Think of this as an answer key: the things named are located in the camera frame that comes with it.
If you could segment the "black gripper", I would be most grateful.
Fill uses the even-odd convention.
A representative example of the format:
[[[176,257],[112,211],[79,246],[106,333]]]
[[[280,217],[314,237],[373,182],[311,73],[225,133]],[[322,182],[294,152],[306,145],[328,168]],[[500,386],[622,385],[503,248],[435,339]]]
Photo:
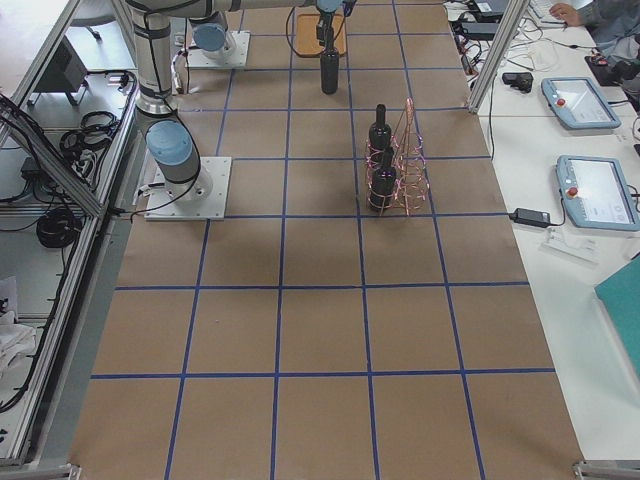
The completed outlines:
[[[316,24],[316,39],[318,44],[325,46],[325,25],[327,25],[327,50],[335,50],[333,17],[335,12],[342,10],[344,18],[348,18],[356,5],[356,0],[316,0],[315,7],[319,12]]]

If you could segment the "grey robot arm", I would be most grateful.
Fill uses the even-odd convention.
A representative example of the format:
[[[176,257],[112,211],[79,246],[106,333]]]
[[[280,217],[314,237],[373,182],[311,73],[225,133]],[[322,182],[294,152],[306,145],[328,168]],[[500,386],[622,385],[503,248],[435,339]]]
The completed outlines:
[[[200,51],[206,58],[216,62],[228,60],[236,51],[237,45],[229,31],[226,14],[214,12],[207,17],[191,18],[190,50]]]
[[[319,13],[316,39],[320,53],[321,90],[337,91],[339,54],[333,19],[337,10],[351,15],[353,1],[128,1],[134,33],[139,93],[136,114],[146,146],[163,176],[170,200],[208,194],[211,187],[202,172],[197,146],[177,114],[172,100],[170,57],[172,18],[183,18],[192,28],[196,47],[209,53],[223,50],[230,39],[225,14],[239,10],[313,6]]]

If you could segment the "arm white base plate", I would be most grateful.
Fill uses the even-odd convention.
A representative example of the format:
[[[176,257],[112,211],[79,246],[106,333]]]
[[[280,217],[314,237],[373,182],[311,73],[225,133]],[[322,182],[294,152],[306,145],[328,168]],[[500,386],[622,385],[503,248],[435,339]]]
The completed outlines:
[[[244,69],[248,59],[249,31],[194,34],[189,45],[188,63],[196,70]]]
[[[203,157],[194,186],[166,183],[159,166],[150,190],[144,217],[152,221],[223,220],[232,170],[231,157]]]

